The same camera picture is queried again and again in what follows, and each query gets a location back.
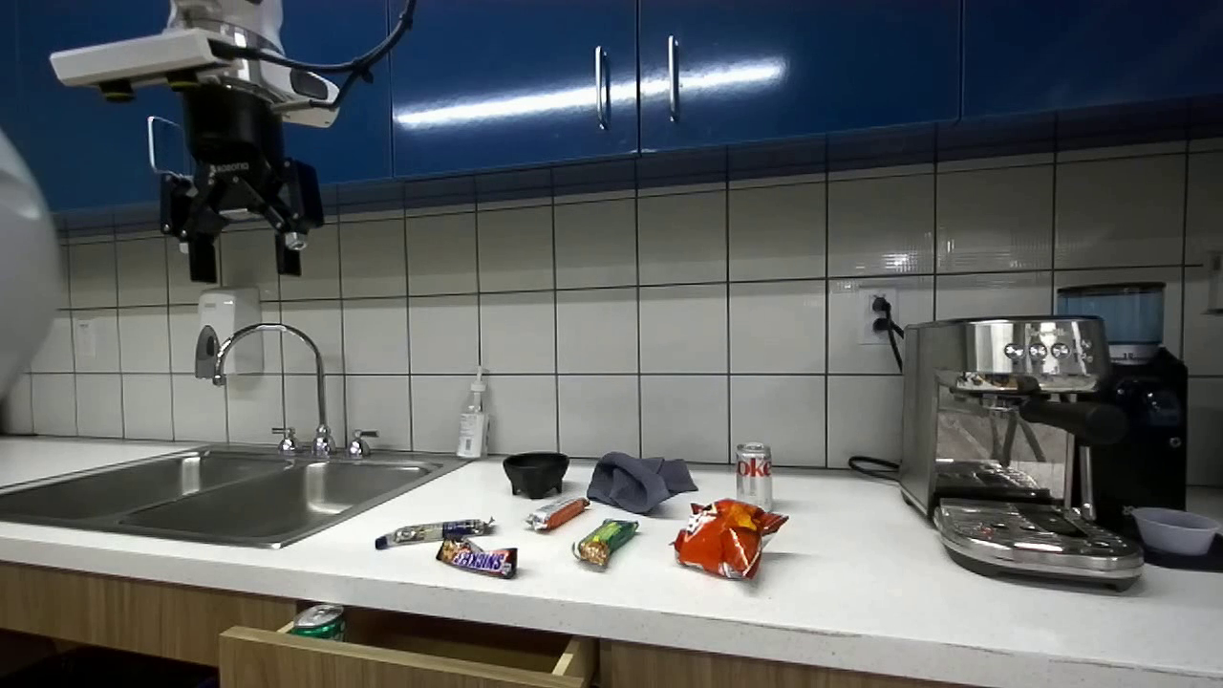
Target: white tile wall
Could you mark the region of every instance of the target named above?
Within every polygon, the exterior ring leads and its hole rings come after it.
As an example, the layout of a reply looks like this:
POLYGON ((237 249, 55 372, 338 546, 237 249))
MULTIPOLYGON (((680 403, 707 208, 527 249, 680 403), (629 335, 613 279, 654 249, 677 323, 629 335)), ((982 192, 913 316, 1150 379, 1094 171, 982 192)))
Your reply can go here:
MULTIPOLYGON (((1191 482, 1223 485, 1223 144, 1119 144, 705 186, 338 216, 306 279, 271 232, 223 237, 223 288, 306 330, 338 437, 452 453, 469 372, 489 372, 494 453, 640 453, 787 467, 903 454, 903 379, 866 311, 898 325, 1041 314, 1069 282, 1166 282, 1166 347, 1191 372, 1191 482)), ((265 372, 196 379, 196 297, 148 232, 65 245, 70 311, 6 393, 42 437, 241 441, 312 432, 312 361, 259 335, 265 372)))

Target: stainless steel sink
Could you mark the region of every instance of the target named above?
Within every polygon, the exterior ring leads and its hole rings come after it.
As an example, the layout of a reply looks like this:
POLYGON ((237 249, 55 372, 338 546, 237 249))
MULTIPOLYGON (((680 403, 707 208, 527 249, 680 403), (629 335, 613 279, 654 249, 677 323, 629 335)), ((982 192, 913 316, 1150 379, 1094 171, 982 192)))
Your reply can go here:
POLYGON ((434 460, 306 462, 251 482, 134 509, 120 519, 120 532, 196 543, 288 546, 406 488, 418 488, 452 467, 454 462, 434 460))
POLYGON ((255 474, 279 474, 288 462, 277 453, 189 453, 138 467, 59 478, 0 492, 0 519, 110 529, 121 513, 219 488, 255 474))
POLYGON ((288 546, 454 467, 406 454, 289 462, 279 453, 206 446, 0 492, 0 519, 288 546))

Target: chip bag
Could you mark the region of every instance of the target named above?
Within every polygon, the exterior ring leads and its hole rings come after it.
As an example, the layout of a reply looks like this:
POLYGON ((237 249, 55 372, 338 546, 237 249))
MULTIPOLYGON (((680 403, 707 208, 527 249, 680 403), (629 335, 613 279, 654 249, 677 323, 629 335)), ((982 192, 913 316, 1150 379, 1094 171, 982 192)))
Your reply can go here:
POLYGON ((689 571, 713 578, 753 578, 763 553, 763 537, 778 532, 787 518, 745 501, 693 504, 693 519, 677 537, 677 558, 689 571))

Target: soda can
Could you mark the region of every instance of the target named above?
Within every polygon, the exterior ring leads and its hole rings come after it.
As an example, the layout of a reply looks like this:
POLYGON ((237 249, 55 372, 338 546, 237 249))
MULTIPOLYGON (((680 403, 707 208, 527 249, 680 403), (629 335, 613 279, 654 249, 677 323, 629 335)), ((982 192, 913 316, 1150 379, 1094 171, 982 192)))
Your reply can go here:
POLYGON ((773 460, 767 445, 736 445, 736 501, 773 509, 773 460))

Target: coffee machine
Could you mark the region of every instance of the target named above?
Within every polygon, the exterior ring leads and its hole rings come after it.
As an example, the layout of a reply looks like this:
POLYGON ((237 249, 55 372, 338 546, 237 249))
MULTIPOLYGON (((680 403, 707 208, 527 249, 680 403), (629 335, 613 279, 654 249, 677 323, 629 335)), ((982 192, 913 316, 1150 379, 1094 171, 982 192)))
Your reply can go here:
POLYGON ((1131 584, 1143 552, 1094 523, 1094 453, 1126 417, 1096 316, 964 316, 905 330, 903 496, 982 574, 1131 584))
POLYGON ((1185 509, 1189 372, 1162 347, 1162 282, 1057 291, 1063 316, 1099 316, 1110 374, 1094 403, 1126 417, 1124 445, 1096 446, 1096 523, 1134 537, 1126 509, 1185 509))

